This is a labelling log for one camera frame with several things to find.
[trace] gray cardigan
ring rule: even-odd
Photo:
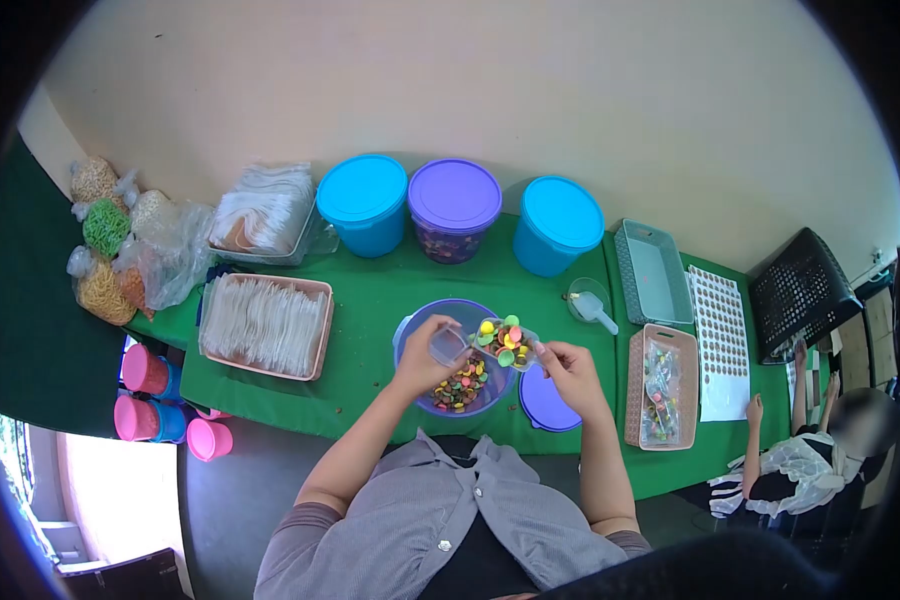
[[[477,511],[541,591],[628,558],[512,447],[483,436],[470,458],[473,466],[459,466],[417,430],[381,459],[346,518],[295,507],[266,548],[254,598],[416,598]]]

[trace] green candy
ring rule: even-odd
[[[110,198],[93,203],[83,220],[83,239],[106,258],[113,258],[131,232],[131,218]]]
[[[514,364],[514,351],[511,349],[506,349],[500,352],[500,355],[497,356],[497,363],[500,364],[501,367],[509,367]]]

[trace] table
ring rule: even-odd
[[[626,471],[630,474],[633,495],[637,499],[666,494],[673,490],[712,479],[727,472],[727,463],[747,450],[749,429],[745,420],[710,421],[696,424],[693,447],[672,452],[647,452],[623,442],[624,415],[627,413],[627,370],[630,356],[631,337],[642,330],[642,326],[627,320],[627,306],[624,301],[623,283],[617,262],[617,250],[613,244],[613,233],[603,236],[603,254],[609,270],[610,302],[614,320],[620,327],[617,335],[617,388],[613,415],[617,422],[617,432],[621,440]],[[754,311],[748,289],[749,279],[737,270],[728,269],[702,258],[681,253],[684,268],[694,265],[722,278],[737,282],[744,305],[746,342],[750,359],[750,393],[760,393],[763,401],[763,420],[760,422],[760,448],[768,449],[773,444],[790,437],[790,391],[788,389],[785,366],[763,366],[756,362],[757,343],[754,327]],[[696,335],[693,325],[681,325],[678,330]],[[820,387],[827,387],[829,367],[827,361],[820,361]]]
[[[512,250],[516,222],[516,217],[502,215],[477,255],[462,265],[438,265],[424,256],[408,219],[403,242],[380,258],[359,258],[341,246],[335,254],[308,257],[297,269],[255,268],[258,273],[319,280],[333,286],[336,307],[322,375],[312,382],[299,382],[216,363],[197,352],[197,329],[191,323],[181,395],[272,426],[340,438],[394,375],[392,340],[400,321],[432,301],[465,298],[498,315],[517,315],[545,340],[588,347],[607,397],[612,399],[617,384],[614,340],[600,324],[573,318],[562,299],[576,278],[608,283],[603,252],[597,247],[563,274],[551,279],[538,277],[516,262]],[[492,408],[469,418],[436,416],[414,404],[391,441],[411,440],[418,426],[430,435],[479,438],[487,434],[523,454],[580,451],[579,428],[550,433],[531,426],[520,408],[516,386]]]
[[[434,300],[467,298],[498,315],[518,315],[544,340],[560,339],[590,349],[607,401],[617,418],[624,462],[637,499],[665,494],[725,473],[727,462],[746,450],[745,421],[698,423],[694,446],[687,450],[645,452],[622,441],[629,342],[640,327],[627,321],[612,233],[607,233],[601,246],[581,256],[569,270],[546,279],[528,273],[516,262],[511,250],[516,221],[516,217],[502,215],[477,256],[462,265],[437,265],[426,258],[417,247],[408,221],[400,246],[380,258],[359,258],[341,247],[335,254],[310,256],[297,269],[255,269],[333,286],[333,330],[323,374],[313,382],[260,375],[201,356],[195,327],[201,287],[195,288],[180,306],[159,311],[153,323],[138,315],[127,327],[190,350],[180,384],[181,395],[188,401],[271,426],[340,438],[393,376],[392,338],[403,317]],[[760,440],[761,447],[768,448],[789,435],[789,391],[783,366],[759,366],[754,362],[756,332],[747,277],[694,256],[684,254],[682,258],[684,266],[694,264],[739,284],[750,344],[750,389],[763,395]],[[579,277],[597,280],[609,291],[613,317],[620,326],[615,339],[600,324],[579,322],[567,311],[561,296],[570,282]],[[680,329],[695,333],[692,325]],[[822,365],[821,388],[826,387],[827,377],[827,366]],[[511,406],[516,406],[516,410],[509,410]],[[414,438],[418,426],[431,435],[487,434],[521,454],[580,452],[579,428],[565,433],[533,428],[519,406],[516,389],[485,413],[464,419],[440,418],[411,406],[391,441],[407,442]]]

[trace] purple plastic container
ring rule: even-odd
[[[584,422],[566,405],[553,379],[543,378],[543,367],[533,365],[520,377],[520,404],[537,429],[554,433],[570,431]]]
[[[457,265],[480,248],[500,216],[500,184],[484,167],[462,158],[431,160],[409,181],[409,214],[416,241],[431,260]]]
[[[457,297],[436,300],[420,307],[416,312],[405,317],[393,332],[393,366],[396,368],[407,345],[407,337],[417,331],[430,315],[447,315],[453,317],[463,326],[463,331],[476,331],[480,322],[488,317],[496,318],[490,309],[481,306],[477,302]],[[497,401],[510,393],[516,383],[517,371],[507,366],[499,366],[496,361],[484,361],[486,369],[486,382],[480,388],[477,398],[456,412],[454,409],[440,410],[434,406],[434,399],[429,394],[421,395],[416,399],[416,405],[424,411],[449,417],[473,417],[490,409]]]

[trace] purple container lid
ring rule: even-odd
[[[566,405],[553,379],[543,378],[543,367],[533,365],[520,377],[520,404],[529,422],[554,433],[570,431],[584,422]]]
[[[490,171],[462,158],[431,160],[409,180],[413,221],[432,232],[465,235],[488,228],[500,215],[503,194]]]

